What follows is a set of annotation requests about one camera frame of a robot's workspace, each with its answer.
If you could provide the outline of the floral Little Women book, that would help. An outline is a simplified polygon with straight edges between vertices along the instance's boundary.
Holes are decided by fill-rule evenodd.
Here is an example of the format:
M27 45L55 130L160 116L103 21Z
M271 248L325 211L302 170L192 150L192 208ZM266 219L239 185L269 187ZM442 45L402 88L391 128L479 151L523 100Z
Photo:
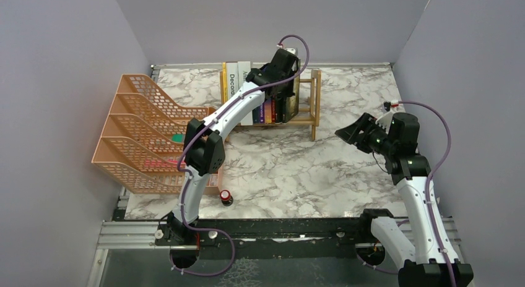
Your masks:
M261 107L260 106L252 110L252 119L253 119L254 125L261 123Z

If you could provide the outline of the purple 52-Storey Treehouse book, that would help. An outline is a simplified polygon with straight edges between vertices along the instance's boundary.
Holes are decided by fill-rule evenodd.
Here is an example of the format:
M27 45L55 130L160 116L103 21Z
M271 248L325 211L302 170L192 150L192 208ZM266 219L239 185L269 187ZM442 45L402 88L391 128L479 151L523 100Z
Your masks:
M259 107L259 122L261 124L266 123L266 105L264 103Z

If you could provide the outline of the Afternoon tea coffee cover book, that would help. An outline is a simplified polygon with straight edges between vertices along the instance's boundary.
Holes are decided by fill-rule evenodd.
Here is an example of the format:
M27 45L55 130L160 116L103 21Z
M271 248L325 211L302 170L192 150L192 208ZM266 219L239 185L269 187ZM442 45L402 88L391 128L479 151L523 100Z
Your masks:
M247 75L251 71L251 61L238 61L238 77L240 86L246 81Z

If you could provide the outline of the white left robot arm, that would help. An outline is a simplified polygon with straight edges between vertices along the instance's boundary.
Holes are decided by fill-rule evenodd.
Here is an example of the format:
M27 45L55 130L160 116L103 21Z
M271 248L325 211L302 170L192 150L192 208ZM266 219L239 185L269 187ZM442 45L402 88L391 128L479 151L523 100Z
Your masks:
M178 205L167 217L167 228L178 243L187 244L195 237L191 223L199 216L207 181L225 161L226 137L269 97L286 94L300 73L299 65L296 53L279 48L269 63L250 70L243 85L216 112L188 122L177 166L184 172L184 184Z

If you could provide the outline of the green Alice Wonderland book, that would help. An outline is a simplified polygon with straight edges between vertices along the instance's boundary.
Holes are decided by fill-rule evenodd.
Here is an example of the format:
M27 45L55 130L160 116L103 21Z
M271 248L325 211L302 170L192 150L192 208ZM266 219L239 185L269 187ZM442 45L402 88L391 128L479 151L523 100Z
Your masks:
M292 120L299 112L299 93L300 93L300 77L295 77L292 82L289 83L287 97L284 103L283 110L283 123L288 123Z

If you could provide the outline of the white Furniture Decorate book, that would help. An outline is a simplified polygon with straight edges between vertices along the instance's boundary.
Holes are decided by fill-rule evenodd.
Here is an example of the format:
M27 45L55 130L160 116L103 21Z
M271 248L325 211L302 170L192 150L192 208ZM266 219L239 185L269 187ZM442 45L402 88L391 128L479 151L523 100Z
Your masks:
M239 90L239 73L237 62L226 62L226 90L227 98L231 100Z

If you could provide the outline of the black Moon and Sixpence book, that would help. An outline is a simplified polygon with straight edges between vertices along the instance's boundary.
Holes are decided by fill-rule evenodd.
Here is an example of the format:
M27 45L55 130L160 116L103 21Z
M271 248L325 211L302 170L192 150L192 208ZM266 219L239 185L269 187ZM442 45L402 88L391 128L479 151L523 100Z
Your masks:
M285 116L285 98L281 96L277 96L275 98L275 109L276 109L276 124L283 123L284 116Z

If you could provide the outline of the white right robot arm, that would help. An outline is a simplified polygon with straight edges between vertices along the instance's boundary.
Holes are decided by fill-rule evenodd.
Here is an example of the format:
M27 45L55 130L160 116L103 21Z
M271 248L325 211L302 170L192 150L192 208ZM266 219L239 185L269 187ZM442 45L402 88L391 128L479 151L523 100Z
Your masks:
M368 113L335 131L345 143L364 153L378 153L407 210L413 239L394 218L374 216L357 225L358 236L379 240L397 267L399 286L469 286L474 272L460 257L439 214L431 167L417 151L420 124L416 116L394 113L385 126Z

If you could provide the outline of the blue Jane Eyre book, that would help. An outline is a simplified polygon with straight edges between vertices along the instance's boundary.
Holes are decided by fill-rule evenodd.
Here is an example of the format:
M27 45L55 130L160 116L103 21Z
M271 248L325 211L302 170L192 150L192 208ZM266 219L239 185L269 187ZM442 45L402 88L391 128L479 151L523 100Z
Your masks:
M266 100L264 104L266 105L266 124L272 124L271 123L271 98Z

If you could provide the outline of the red 13-Storey Treehouse book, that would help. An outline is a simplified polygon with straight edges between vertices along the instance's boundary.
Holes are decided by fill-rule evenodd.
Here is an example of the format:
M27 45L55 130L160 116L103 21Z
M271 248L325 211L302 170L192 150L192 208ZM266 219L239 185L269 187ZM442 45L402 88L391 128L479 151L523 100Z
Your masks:
M275 101L274 98L271 98L271 123L272 124L276 123L276 117L277 117L277 114L276 114L276 101Z

